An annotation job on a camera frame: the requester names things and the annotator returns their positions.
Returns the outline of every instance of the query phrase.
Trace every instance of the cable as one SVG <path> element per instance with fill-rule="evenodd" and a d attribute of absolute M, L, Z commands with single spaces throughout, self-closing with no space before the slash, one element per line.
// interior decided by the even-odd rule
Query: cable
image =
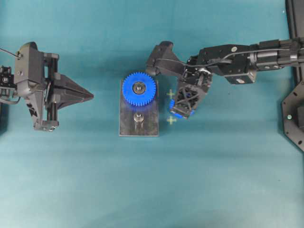
<path fill-rule="evenodd" d="M 0 51 L 5 52 L 5 53 L 7 53 L 7 54 L 10 54 L 10 55 L 12 55 L 12 56 L 18 58 L 18 56 L 16 56 L 15 54 L 13 54 L 13 53 L 11 53 L 11 52 L 9 52 L 9 51 L 7 51 L 7 50 L 4 50 L 4 49 L 2 49 L 2 48 L 0 48 Z"/>
<path fill-rule="evenodd" d="M 174 59 L 169 59 L 169 58 L 157 58 L 156 61 L 158 60 L 164 60 L 164 61 L 171 61 L 171 62 L 177 62 L 182 64 L 185 67 L 209 67 L 211 65 L 217 64 L 217 63 L 221 63 L 222 61 L 224 61 L 226 58 L 228 58 L 229 56 L 233 56 L 233 55 L 241 55 L 241 54 L 250 54 L 250 53 L 256 53 L 256 52 L 263 52 L 263 51 L 290 51 L 290 49 L 285 49 L 285 48 L 273 48 L 273 49 L 263 49 L 263 50 L 255 50 L 255 51 L 240 51 L 240 52 L 233 52 L 230 53 L 226 56 L 224 56 L 223 58 L 221 58 L 218 61 L 215 61 L 213 63 L 208 63 L 208 64 L 204 64 L 204 65 L 191 65 L 191 64 L 187 64 L 184 63 L 182 61 L 179 60 L 174 60 Z"/>
<path fill-rule="evenodd" d="M 10 104 L 11 105 L 18 104 L 19 101 L 20 101 L 20 97 L 18 98 L 17 101 L 8 101 L 8 100 L 0 98 L 0 103 L 5 103 L 5 104 L 8 104 L 8 105 L 10 105 Z"/>

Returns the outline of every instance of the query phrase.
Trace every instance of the blue plastic gear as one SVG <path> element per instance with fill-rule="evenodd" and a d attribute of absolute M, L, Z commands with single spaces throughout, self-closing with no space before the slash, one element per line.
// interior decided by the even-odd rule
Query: blue plastic gear
<path fill-rule="evenodd" d="M 142 94 L 136 94 L 133 91 L 133 85 L 137 82 L 144 83 L 145 91 Z M 130 74 L 123 82 L 123 96 L 128 103 L 134 106 L 144 106 L 150 103 L 155 97 L 156 84 L 153 78 L 143 72 Z"/>
<path fill-rule="evenodd" d="M 175 100 L 174 99 L 171 99 L 170 100 L 170 104 L 169 104 L 169 108 L 170 110 L 174 107 L 174 104 L 175 104 Z M 175 117 L 181 119 L 182 118 L 182 115 L 181 114 L 178 114 L 178 113 L 172 113 Z"/>

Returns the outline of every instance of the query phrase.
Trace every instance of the steel base plate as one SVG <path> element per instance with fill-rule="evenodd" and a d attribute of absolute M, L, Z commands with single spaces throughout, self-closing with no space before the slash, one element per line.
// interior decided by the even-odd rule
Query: steel base plate
<path fill-rule="evenodd" d="M 156 94 L 151 103 L 143 107 L 130 105 L 122 92 L 123 80 L 120 83 L 119 136 L 158 136 L 158 82 Z M 135 121 L 135 114 L 141 114 L 143 121 Z"/>
<path fill-rule="evenodd" d="M 284 133 L 304 151 L 304 132 L 298 127 L 297 108 L 304 102 L 304 81 L 301 81 L 282 102 Z"/>

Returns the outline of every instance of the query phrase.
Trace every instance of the yellow cross marker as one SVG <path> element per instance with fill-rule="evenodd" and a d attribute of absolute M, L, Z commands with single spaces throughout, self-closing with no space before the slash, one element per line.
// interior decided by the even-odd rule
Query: yellow cross marker
<path fill-rule="evenodd" d="M 173 124 L 173 122 L 176 122 L 176 119 L 172 118 L 172 116 L 170 116 L 168 119 L 167 119 L 167 122 L 170 123 L 170 125 Z"/>
<path fill-rule="evenodd" d="M 167 93 L 168 96 L 170 96 L 170 99 L 173 98 L 174 93 L 172 92 L 172 89 L 169 90 L 169 93 Z"/>

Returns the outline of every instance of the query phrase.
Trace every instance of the robot end effector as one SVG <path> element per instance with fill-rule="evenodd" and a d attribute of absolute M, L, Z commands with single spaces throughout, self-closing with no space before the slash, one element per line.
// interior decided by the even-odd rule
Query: robot end effector
<path fill-rule="evenodd" d="M 57 72 L 58 54 L 40 52 L 36 43 L 30 42 L 15 57 L 15 75 L 11 67 L 0 68 L 0 102 L 16 104 L 24 98 L 35 130 L 53 131 L 59 126 L 58 109 L 93 99 L 90 92 Z M 47 120 L 43 120 L 44 107 Z"/>
<path fill-rule="evenodd" d="M 299 67 L 304 63 L 304 38 L 271 40 L 245 45 L 207 47 L 181 62 L 172 51 L 173 43 L 155 46 L 146 62 L 146 72 L 176 76 L 178 85 L 172 113 L 188 118 L 208 92 L 212 75 L 224 76 L 231 84 L 250 84 L 258 71 Z"/>

